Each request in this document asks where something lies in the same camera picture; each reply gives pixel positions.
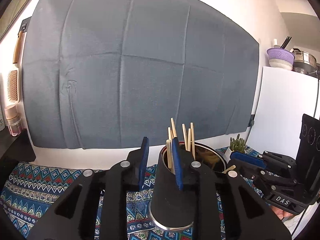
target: potted cactus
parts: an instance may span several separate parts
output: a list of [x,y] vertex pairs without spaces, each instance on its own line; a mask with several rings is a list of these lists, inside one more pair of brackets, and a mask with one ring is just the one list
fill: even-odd
[[245,153],[244,139],[240,138],[240,134],[237,135],[236,139],[232,137],[230,138],[230,146],[228,147],[227,151],[223,156],[227,163],[230,161],[231,153],[235,151]]

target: white cabinet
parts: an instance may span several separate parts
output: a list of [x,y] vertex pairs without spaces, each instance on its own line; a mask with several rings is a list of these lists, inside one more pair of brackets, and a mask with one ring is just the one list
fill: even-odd
[[302,115],[314,115],[318,79],[280,68],[263,67],[261,91],[247,145],[296,158]]

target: blue patterned fabric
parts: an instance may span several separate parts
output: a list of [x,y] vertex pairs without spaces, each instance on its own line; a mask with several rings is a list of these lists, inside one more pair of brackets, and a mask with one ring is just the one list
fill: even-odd
[[[216,151],[223,155],[227,147]],[[259,153],[246,148],[247,154],[257,156]],[[0,195],[0,205],[20,233],[27,237],[31,228],[47,211],[52,203],[64,193],[66,188],[83,172],[83,170],[60,169],[19,163],[7,179]],[[153,193],[156,165],[147,167],[142,190],[127,193],[127,232],[128,240],[190,240],[192,228],[182,233],[170,233],[157,229],[147,217],[147,206]],[[251,179],[244,180],[262,196],[254,187]],[[221,199],[217,194],[221,239],[225,240],[225,227]],[[100,197],[95,240],[99,239],[100,217],[103,197]]]

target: human hand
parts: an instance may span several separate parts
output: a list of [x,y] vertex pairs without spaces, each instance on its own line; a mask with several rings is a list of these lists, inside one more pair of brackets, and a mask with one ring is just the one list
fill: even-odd
[[275,206],[271,206],[271,209],[272,211],[277,215],[277,217],[282,220],[283,218],[285,217],[290,217],[292,216],[292,214],[290,214],[289,212],[287,211],[283,211],[282,209],[280,208],[277,208]]

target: white pot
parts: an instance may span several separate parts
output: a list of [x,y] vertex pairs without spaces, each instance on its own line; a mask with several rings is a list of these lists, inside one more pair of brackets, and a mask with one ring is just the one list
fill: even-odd
[[230,149],[230,146],[228,147],[228,149],[226,150],[223,158],[225,159],[225,161],[228,163],[231,159],[230,159],[230,155],[231,155],[232,151]]

